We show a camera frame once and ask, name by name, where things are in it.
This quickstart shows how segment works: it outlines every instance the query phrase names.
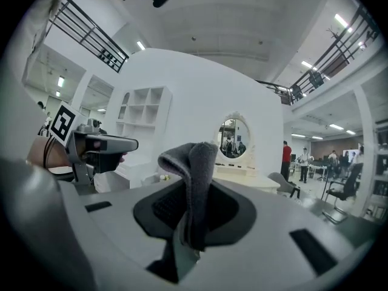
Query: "black metal railing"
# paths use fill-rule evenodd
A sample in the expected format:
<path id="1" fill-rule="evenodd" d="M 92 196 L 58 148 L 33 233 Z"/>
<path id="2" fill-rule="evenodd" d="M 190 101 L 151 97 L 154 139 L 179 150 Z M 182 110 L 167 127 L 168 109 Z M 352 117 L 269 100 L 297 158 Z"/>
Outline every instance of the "black metal railing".
<path id="1" fill-rule="evenodd" d="M 292 95 L 291 95 L 290 89 L 288 89 L 287 87 L 283 87 L 274 83 L 269 83 L 269 82 L 264 82 L 259 80 L 256 80 L 256 82 L 264 85 L 265 87 L 273 91 L 275 94 L 280 96 L 280 100 L 282 104 L 287 104 L 287 105 L 292 104 Z"/>
<path id="2" fill-rule="evenodd" d="M 370 46 L 380 33 L 375 21 L 362 5 L 356 11 L 349 26 L 341 34 L 338 35 L 331 30 L 328 31 L 335 38 L 334 43 L 291 86 L 291 103 L 306 97 L 309 93 L 330 81 L 331 77 L 349 65 Z"/>
<path id="3" fill-rule="evenodd" d="M 117 73 L 129 56 L 72 0 L 62 0 L 53 25 Z"/>

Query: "mirror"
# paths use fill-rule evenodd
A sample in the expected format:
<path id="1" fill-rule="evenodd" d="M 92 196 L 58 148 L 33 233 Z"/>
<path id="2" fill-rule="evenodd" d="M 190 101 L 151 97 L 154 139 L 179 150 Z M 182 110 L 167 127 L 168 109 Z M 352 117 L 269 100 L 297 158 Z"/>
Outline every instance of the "mirror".
<path id="1" fill-rule="evenodd" d="M 218 147 L 227 158 L 245 154 L 249 142 L 248 127 L 239 119 L 228 119 L 219 128 Z"/>

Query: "ceiling light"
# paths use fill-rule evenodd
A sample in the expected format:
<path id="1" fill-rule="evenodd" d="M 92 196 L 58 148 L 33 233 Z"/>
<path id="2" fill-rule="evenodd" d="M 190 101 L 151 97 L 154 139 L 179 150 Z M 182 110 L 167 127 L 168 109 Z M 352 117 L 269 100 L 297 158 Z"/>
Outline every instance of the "ceiling light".
<path id="1" fill-rule="evenodd" d="M 144 51 L 144 50 L 146 49 L 146 48 L 144 47 L 144 45 L 143 45 L 142 42 L 138 41 L 137 43 L 138 43 L 138 46 L 140 47 L 140 49 L 141 49 L 142 51 Z"/>
<path id="2" fill-rule="evenodd" d="M 64 81 L 65 81 L 65 78 L 63 76 L 60 76 L 59 79 L 58 79 L 58 86 L 62 87 Z"/>
<path id="3" fill-rule="evenodd" d="M 308 68 L 311 68 L 313 66 L 313 65 L 310 65 L 308 62 L 305 62 L 305 61 L 302 62 L 302 65 L 304 65 L 304 66 L 306 66 Z"/>
<path id="4" fill-rule="evenodd" d="M 335 124 L 331 124 L 330 127 L 334 128 L 334 129 L 344 130 L 341 126 L 337 126 Z"/>
<path id="5" fill-rule="evenodd" d="M 345 19 L 343 19 L 342 17 L 340 17 L 340 15 L 336 14 L 336 15 L 334 16 L 334 18 L 335 18 L 342 26 L 344 26 L 345 28 L 348 28 L 349 24 L 345 21 Z M 347 31 L 351 33 L 351 32 L 353 31 L 353 28 L 350 27 Z"/>

